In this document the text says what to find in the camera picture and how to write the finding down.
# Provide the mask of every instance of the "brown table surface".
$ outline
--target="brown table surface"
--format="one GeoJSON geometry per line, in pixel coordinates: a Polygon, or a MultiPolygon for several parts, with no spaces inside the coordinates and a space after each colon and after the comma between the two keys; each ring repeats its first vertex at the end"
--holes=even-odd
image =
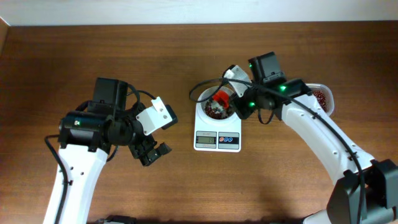
{"type": "Polygon", "coordinates": [[[161,96],[179,122],[154,134],[173,151],[150,167],[121,148],[98,179],[89,221],[242,222],[324,209],[331,180],[281,121],[243,121],[240,153],[193,149],[188,91],[231,64],[249,71],[247,59],[270,51],[289,78],[331,88],[332,118],[352,140],[398,162],[398,22],[12,27],[0,59],[0,223],[44,219],[57,164],[43,138],[92,97],[96,77],[161,96]]]}

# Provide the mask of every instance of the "white panel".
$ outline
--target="white panel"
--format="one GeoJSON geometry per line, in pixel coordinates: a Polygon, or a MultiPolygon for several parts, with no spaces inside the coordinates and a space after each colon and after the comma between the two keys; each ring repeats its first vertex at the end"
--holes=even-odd
{"type": "Polygon", "coordinates": [[[398,0],[2,0],[12,26],[398,19],[398,0]]]}

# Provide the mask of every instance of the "white wall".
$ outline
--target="white wall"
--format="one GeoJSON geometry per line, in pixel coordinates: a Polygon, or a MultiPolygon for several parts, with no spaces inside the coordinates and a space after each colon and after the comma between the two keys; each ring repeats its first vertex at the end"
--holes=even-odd
{"type": "Polygon", "coordinates": [[[397,20],[398,0],[0,0],[11,26],[397,20]]]}

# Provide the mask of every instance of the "robotic arm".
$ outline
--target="robotic arm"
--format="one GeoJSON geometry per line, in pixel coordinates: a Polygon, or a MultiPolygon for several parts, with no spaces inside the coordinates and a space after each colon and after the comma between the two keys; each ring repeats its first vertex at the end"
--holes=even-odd
{"type": "Polygon", "coordinates": [[[241,119],[255,110],[272,110],[310,146],[335,185],[327,209],[303,223],[394,221],[398,205],[396,165],[391,160],[376,161],[355,144],[326,115],[302,80],[287,82],[273,52],[250,59],[249,66],[253,82],[238,66],[225,71],[222,85],[228,82],[235,90],[229,105],[241,119]],[[362,180],[368,185],[366,189],[362,180]]]}
{"type": "Polygon", "coordinates": [[[149,166],[171,151],[164,143],[155,148],[157,142],[151,133],[176,122],[171,107],[159,97],[137,91],[126,82],[97,79],[93,100],[84,102],[60,122],[56,136],[59,157],[46,140],[60,162],[44,223],[86,223],[96,181],[117,148],[128,146],[135,159],[149,166]],[[149,95],[153,106],[146,108],[139,92],[149,95]],[[125,110],[126,97],[132,93],[137,101],[125,110]],[[107,160],[112,145],[116,148],[107,160]]]}

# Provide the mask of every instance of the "bowl of beans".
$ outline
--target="bowl of beans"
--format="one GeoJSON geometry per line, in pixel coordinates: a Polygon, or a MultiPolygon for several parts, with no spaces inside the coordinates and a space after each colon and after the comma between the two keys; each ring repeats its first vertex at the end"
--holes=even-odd
{"type": "Polygon", "coordinates": [[[319,105],[325,113],[330,116],[335,110],[335,102],[331,90],[322,84],[306,83],[306,85],[310,87],[312,94],[317,98],[319,105]]]}

